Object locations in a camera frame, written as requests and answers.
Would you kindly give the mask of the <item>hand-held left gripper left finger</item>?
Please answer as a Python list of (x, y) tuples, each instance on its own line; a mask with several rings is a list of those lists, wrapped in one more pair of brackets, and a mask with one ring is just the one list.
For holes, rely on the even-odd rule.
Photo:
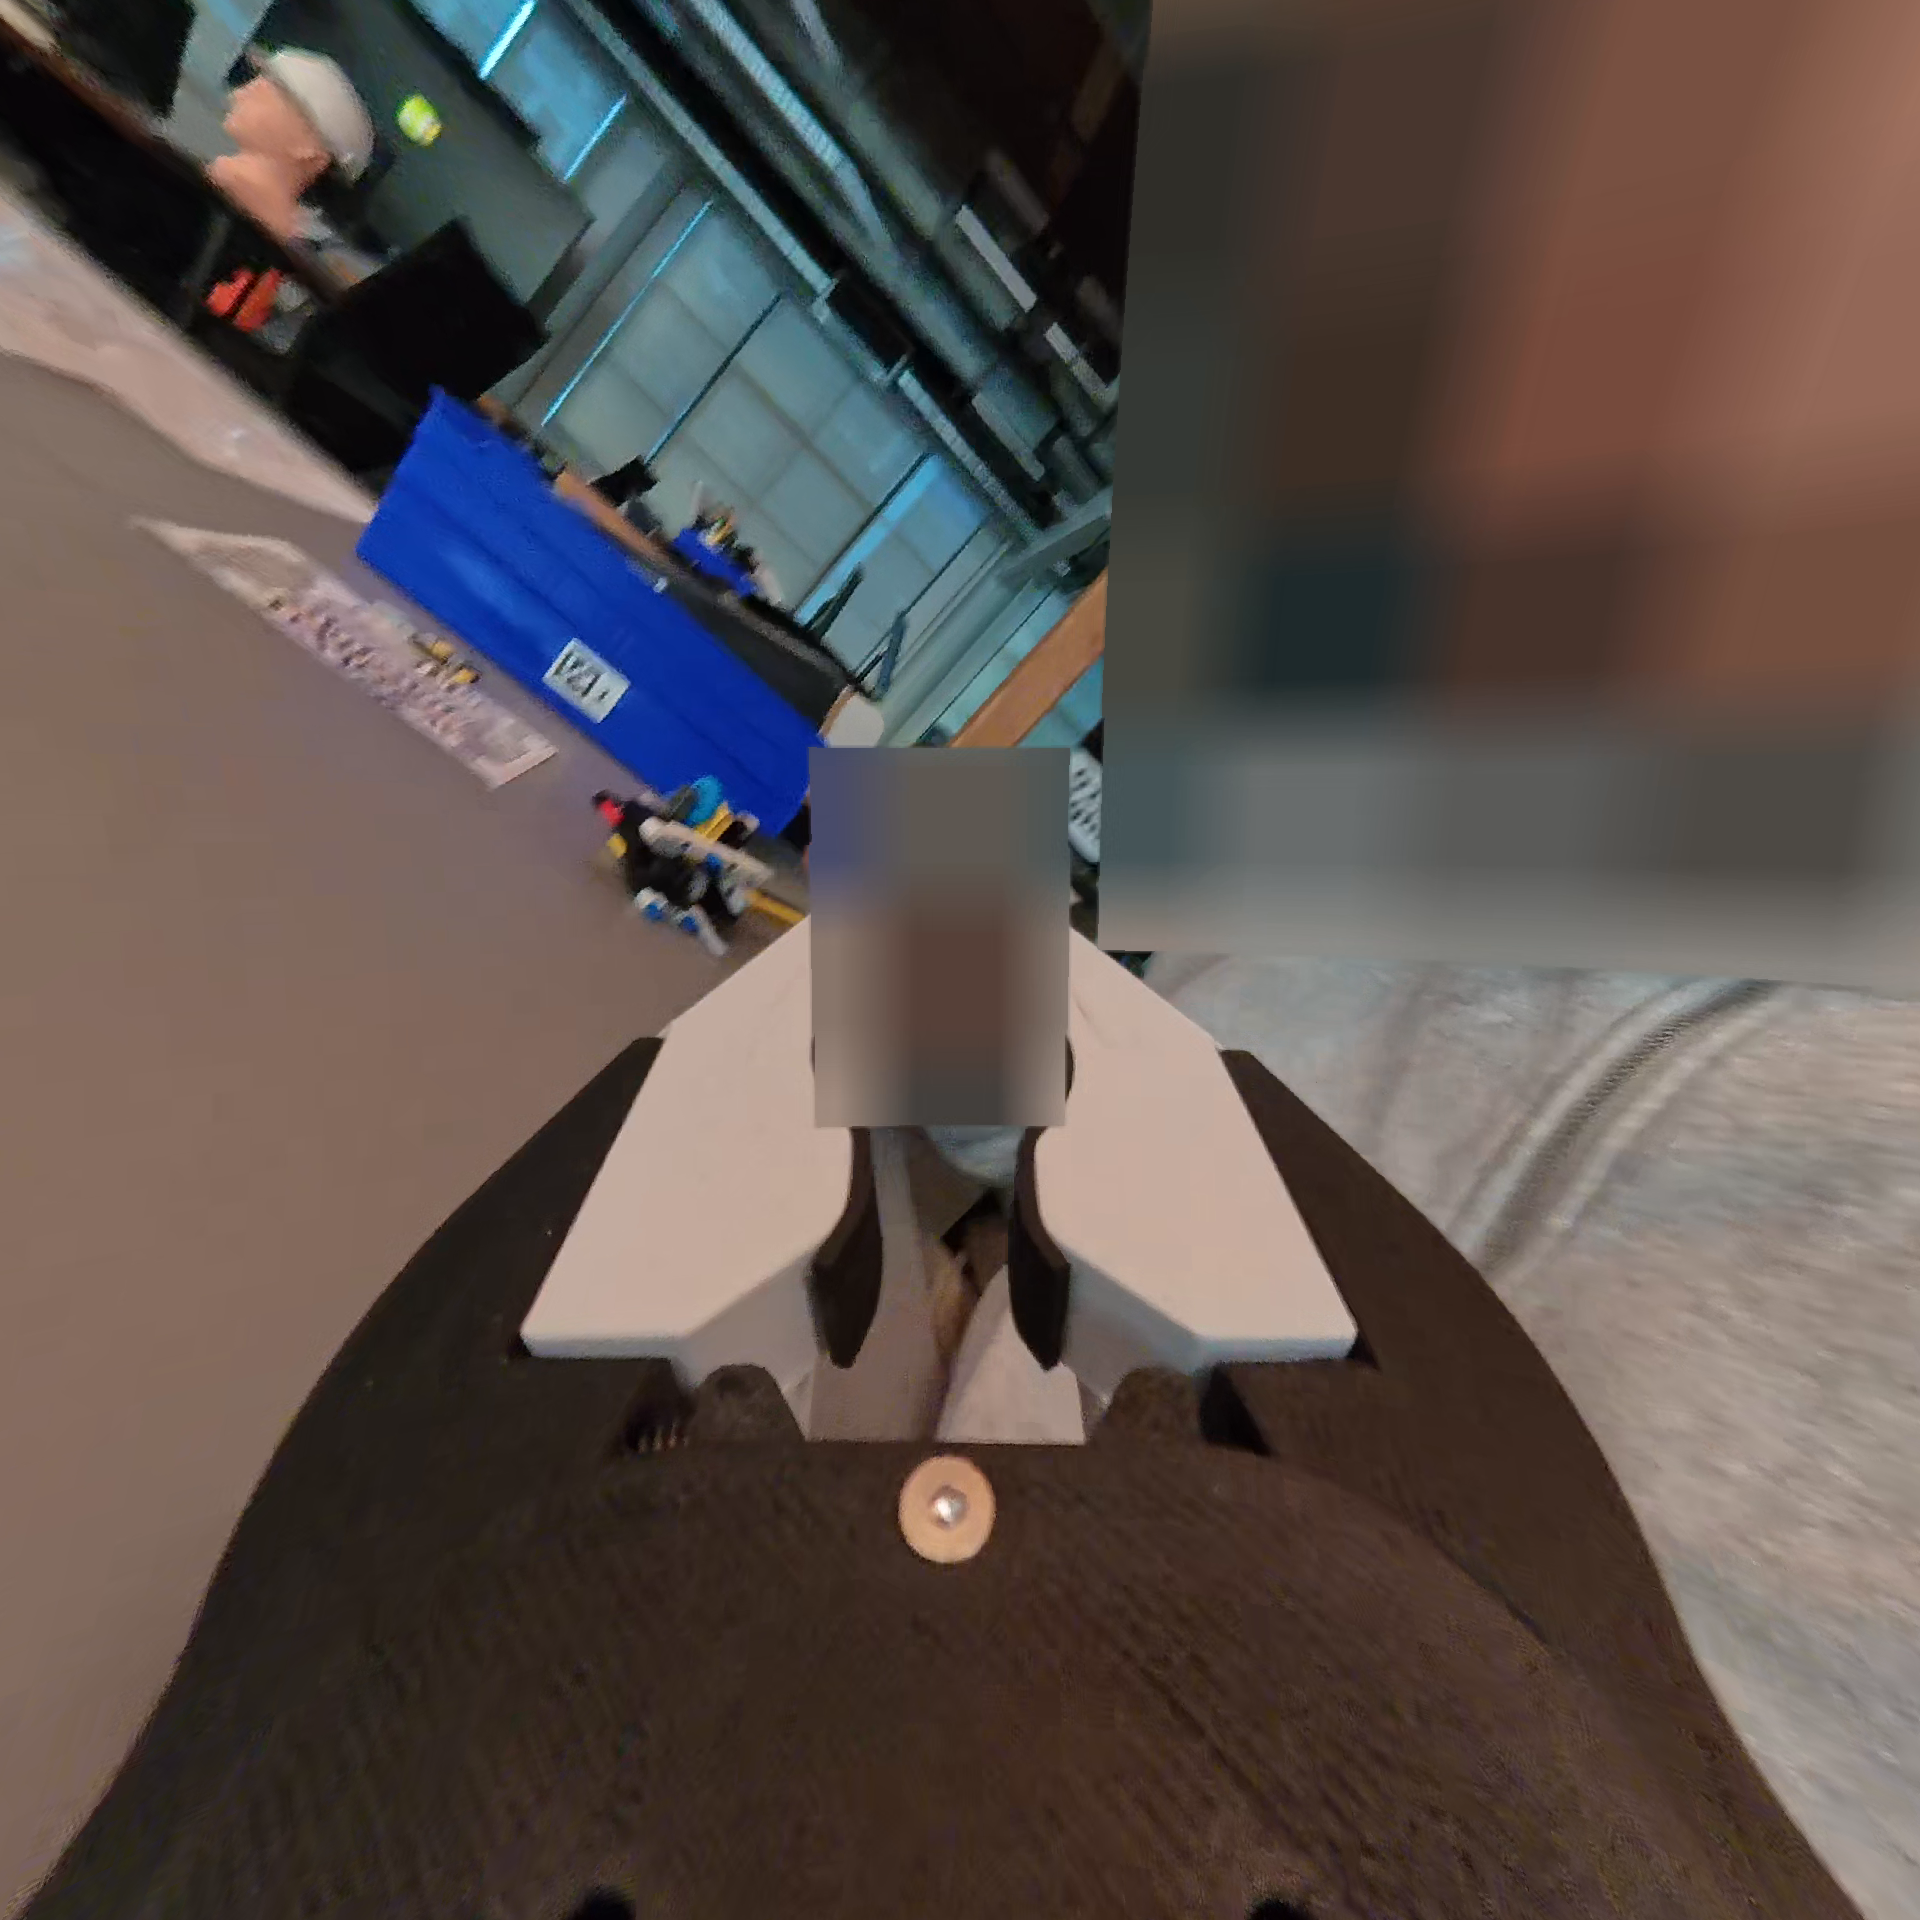
[(518, 1340), (540, 1359), (850, 1366), (879, 1293), (872, 1140), (816, 1122), (812, 945), (784, 932), (661, 1034)]

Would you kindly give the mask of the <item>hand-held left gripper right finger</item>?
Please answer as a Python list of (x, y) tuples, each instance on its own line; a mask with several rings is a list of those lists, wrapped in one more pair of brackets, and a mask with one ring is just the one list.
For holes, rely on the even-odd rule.
[(1063, 1119), (1017, 1149), (1015, 1328), (1109, 1400), (1136, 1372), (1346, 1359), (1360, 1330), (1210, 1038), (1068, 942)]

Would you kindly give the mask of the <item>multicoloured lego assembly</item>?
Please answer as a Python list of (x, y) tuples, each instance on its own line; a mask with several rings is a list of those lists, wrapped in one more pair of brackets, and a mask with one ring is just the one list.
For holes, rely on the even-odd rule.
[(634, 911), (724, 959), (743, 921), (793, 927), (802, 905), (774, 894), (774, 868), (754, 849), (759, 821), (711, 775), (670, 791), (598, 789), (592, 809)]

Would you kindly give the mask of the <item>black lego set box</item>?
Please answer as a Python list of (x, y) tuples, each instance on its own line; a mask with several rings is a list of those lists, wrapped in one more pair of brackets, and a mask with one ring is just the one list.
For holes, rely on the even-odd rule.
[(662, 574), (662, 591), (793, 705), (814, 734), (825, 735), (840, 701), (856, 689), (831, 649), (784, 613), (685, 566)]

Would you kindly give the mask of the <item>wooden table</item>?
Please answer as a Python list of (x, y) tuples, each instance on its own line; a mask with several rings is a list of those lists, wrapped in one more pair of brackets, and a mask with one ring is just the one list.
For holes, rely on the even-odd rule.
[(1074, 598), (1072, 607), (990, 692), (952, 734), (958, 749), (1015, 749), (1054, 712), (1061, 700), (1103, 657), (1110, 570)]

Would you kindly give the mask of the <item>blue plastic bin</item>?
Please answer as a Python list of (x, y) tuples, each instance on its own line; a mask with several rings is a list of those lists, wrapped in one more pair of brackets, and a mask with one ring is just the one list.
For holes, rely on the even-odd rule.
[(822, 738), (468, 405), (431, 399), (356, 554), (637, 778), (799, 816)]

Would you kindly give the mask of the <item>striped sticker sheet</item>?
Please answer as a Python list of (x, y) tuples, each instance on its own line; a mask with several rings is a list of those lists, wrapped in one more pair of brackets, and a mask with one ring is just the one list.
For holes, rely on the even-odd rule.
[(486, 692), (481, 678), (472, 687), (426, 686), (406, 640), (410, 633), (439, 633), (356, 591), (296, 543), (169, 519), (138, 516), (134, 526), (462, 762), (484, 789), (511, 784), (557, 757), (556, 742)]

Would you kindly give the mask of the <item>black monitor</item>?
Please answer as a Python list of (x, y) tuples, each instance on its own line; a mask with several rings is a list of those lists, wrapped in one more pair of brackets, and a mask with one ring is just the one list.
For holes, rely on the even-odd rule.
[(278, 409), (337, 465), (378, 480), (434, 397), (478, 399), (544, 343), (546, 326), (456, 217), (302, 329)]

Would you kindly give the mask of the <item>printed instruction sheets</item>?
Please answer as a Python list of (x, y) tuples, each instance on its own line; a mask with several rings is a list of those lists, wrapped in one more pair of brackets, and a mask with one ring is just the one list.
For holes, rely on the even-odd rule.
[(12, 189), (1, 193), (1, 351), (106, 396), (205, 468), (351, 526), (373, 516), (373, 494), (344, 468)]

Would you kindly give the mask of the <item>mannequin head white helmet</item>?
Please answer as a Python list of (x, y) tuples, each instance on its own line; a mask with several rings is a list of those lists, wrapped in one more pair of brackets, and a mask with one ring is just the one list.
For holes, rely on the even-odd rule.
[(356, 182), (374, 146), (356, 84), (330, 57), (294, 45), (247, 49), (221, 133), (228, 151), (202, 162), (202, 177), (282, 247), (308, 234), (305, 193), (326, 176)]

